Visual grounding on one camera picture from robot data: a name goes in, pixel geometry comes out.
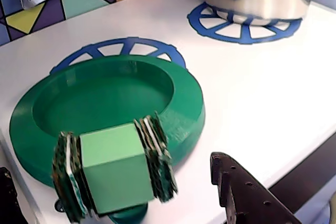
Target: green plate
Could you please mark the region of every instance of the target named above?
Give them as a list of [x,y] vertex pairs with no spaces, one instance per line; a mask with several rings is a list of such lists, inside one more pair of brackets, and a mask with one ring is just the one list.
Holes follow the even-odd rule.
[[159,113],[173,165],[195,146],[205,120],[200,85],[180,66],[152,57],[92,59],[52,74],[17,104],[9,127],[15,154],[53,187],[51,164],[60,131],[96,131]]

